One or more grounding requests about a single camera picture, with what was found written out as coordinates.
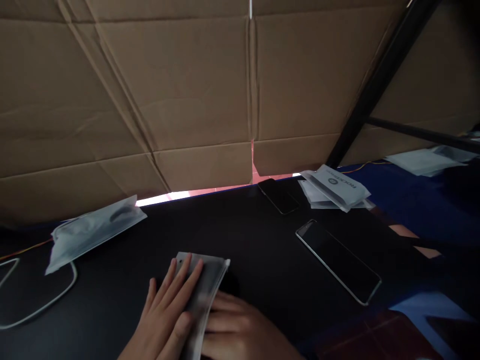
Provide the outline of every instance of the logo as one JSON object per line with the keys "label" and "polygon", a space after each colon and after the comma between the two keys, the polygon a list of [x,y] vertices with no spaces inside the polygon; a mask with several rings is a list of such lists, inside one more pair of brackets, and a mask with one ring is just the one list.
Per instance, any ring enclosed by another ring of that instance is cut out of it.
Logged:
{"label": "logo", "polygon": [[336,180],[335,180],[335,179],[333,179],[333,178],[329,178],[329,179],[328,179],[328,182],[329,182],[330,184],[332,184],[332,185],[337,185],[337,184],[339,183],[339,181],[340,181],[340,182],[342,182],[342,183],[347,184],[348,186],[351,186],[351,187],[354,188],[354,189],[357,188],[357,187],[356,187],[355,185],[353,185],[351,182],[349,182],[349,181],[347,181],[347,180],[345,180],[345,179],[342,179],[340,176],[335,175],[333,172],[331,172],[331,171],[329,171],[329,170],[327,170],[326,172],[329,173],[330,175],[332,175],[332,176],[336,179]]}

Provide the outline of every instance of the black metal frame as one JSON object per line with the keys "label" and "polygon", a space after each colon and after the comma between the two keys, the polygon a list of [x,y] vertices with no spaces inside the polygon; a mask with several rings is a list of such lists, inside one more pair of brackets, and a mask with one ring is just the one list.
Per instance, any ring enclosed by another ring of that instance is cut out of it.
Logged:
{"label": "black metal frame", "polygon": [[340,165],[365,123],[480,154],[480,142],[370,117],[439,3],[440,0],[413,0],[410,3],[326,161],[329,167],[335,169]]}

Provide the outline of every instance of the table surface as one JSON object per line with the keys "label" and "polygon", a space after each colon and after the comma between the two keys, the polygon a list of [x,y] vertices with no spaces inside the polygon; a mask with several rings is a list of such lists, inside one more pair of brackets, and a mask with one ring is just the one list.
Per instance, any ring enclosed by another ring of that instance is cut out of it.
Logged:
{"label": "table surface", "polygon": [[[179,251],[231,259],[227,285],[297,344],[393,305],[432,279],[427,259],[367,210],[310,209],[298,179],[279,181],[300,203],[286,216],[256,185],[144,207],[147,219],[75,260],[78,279],[63,298],[0,333],[1,358],[115,359],[137,326],[149,279],[161,280]],[[381,276],[370,306],[358,304],[296,237],[310,219]],[[54,227],[3,236],[1,254],[48,239]],[[71,282],[69,266],[44,276],[51,247],[20,256],[0,290],[2,324],[32,313]],[[0,270],[1,278],[8,269]]]}

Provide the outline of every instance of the charging cable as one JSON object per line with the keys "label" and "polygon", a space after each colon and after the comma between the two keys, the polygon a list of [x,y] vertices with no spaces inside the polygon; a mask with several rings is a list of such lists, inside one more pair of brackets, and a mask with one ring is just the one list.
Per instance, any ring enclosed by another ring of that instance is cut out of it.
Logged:
{"label": "charging cable", "polygon": [[[11,260],[8,260],[8,261],[5,261],[3,263],[0,264],[0,267],[2,267],[3,265],[6,265],[6,264],[9,264],[9,263],[13,263],[13,266],[11,267],[11,269],[6,273],[5,277],[0,281],[0,289],[2,288],[2,285],[7,281],[7,279],[9,278],[9,276],[14,272],[15,268],[18,266],[19,262],[20,262],[20,259],[18,257],[14,258],[14,259],[11,259]],[[72,286],[75,284],[75,281],[77,281],[77,268],[75,267],[74,265],[74,262],[70,262],[70,266],[71,266],[71,271],[73,273],[73,279],[70,283],[70,285],[67,286],[67,288],[65,290],[63,290],[57,297],[55,297],[53,300],[51,300],[49,303],[47,303],[46,305],[42,306],[41,308],[39,308],[37,311],[31,313],[30,315],[28,315],[27,317],[23,318],[22,320],[20,321],[17,321],[17,322],[14,322],[10,325],[2,325],[0,324],[0,330],[6,330],[6,329],[10,329],[10,328],[13,328],[13,327],[16,327],[17,325],[20,325],[20,324],[23,324],[24,322],[26,322],[27,320],[33,318],[35,315],[38,315],[40,314],[43,310],[45,310],[46,308],[48,308],[50,305],[52,305],[54,302],[56,302],[58,299],[60,299],[63,295],[65,295],[67,293],[68,290],[70,290],[72,288]]]}

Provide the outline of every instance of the phone screen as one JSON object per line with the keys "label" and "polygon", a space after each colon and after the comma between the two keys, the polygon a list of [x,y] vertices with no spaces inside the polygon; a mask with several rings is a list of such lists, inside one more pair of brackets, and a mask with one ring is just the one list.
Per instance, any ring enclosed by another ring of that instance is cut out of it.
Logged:
{"label": "phone screen", "polygon": [[368,305],[382,282],[380,276],[315,220],[296,234],[360,304]]}
{"label": "phone screen", "polygon": [[299,207],[299,203],[283,190],[274,179],[268,179],[258,183],[261,192],[272,202],[282,214],[288,214]]}

